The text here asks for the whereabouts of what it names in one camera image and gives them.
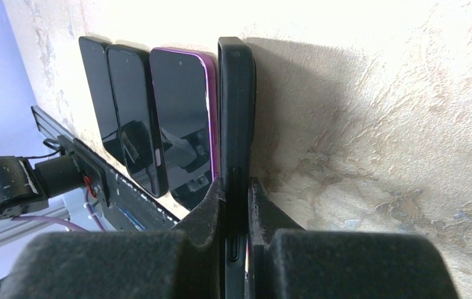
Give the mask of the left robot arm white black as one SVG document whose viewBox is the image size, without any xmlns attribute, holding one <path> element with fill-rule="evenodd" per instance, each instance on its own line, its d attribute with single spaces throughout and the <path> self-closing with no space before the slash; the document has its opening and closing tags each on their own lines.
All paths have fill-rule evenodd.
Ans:
<svg viewBox="0 0 472 299">
<path fill-rule="evenodd" d="M 27 158 L 0 156 L 0 220 L 49 207 L 49 199 L 85 182 L 76 162 L 67 155 L 32 165 Z"/>
</svg>

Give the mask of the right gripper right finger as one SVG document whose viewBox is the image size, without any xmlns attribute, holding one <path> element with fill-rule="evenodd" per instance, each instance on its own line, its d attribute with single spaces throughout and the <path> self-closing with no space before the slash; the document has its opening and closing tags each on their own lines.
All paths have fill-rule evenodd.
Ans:
<svg viewBox="0 0 472 299">
<path fill-rule="evenodd" d="M 435 246 L 413 234 L 305 230 L 252 179 L 251 298 L 457 298 Z"/>
</svg>

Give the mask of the black phone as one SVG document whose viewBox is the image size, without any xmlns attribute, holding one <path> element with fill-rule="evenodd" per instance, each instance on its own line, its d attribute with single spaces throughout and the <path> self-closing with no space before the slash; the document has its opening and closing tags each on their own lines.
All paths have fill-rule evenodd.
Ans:
<svg viewBox="0 0 472 299">
<path fill-rule="evenodd" d="M 161 197 L 168 183 L 149 53 L 114 44 L 106 54 L 125 167 L 149 195 Z"/>
<path fill-rule="evenodd" d="M 118 120 L 106 49 L 109 43 L 94 37 L 79 37 L 79 48 L 94 106 L 99 133 L 105 150 L 124 164 L 122 145 L 118 136 Z"/>
<path fill-rule="evenodd" d="M 248 187 L 256 106 L 256 64 L 238 37 L 218 39 L 219 127 L 224 204 L 224 296 L 244 298 Z"/>
</svg>

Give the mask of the purple-cased phone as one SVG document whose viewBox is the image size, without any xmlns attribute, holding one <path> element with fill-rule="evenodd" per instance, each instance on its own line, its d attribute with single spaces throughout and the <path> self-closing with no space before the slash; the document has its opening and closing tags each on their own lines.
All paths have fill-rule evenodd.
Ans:
<svg viewBox="0 0 472 299">
<path fill-rule="evenodd" d="M 150 68 L 169 192 L 191 211 L 221 171 L 216 66 L 205 52 L 156 47 Z"/>
</svg>

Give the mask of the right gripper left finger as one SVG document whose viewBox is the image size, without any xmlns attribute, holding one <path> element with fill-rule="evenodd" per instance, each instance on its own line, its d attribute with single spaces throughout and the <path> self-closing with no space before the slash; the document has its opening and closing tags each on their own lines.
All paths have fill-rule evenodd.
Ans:
<svg viewBox="0 0 472 299">
<path fill-rule="evenodd" d="M 52 232 L 32 239 L 0 298 L 222 298 L 219 179 L 169 230 Z"/>
</svg>

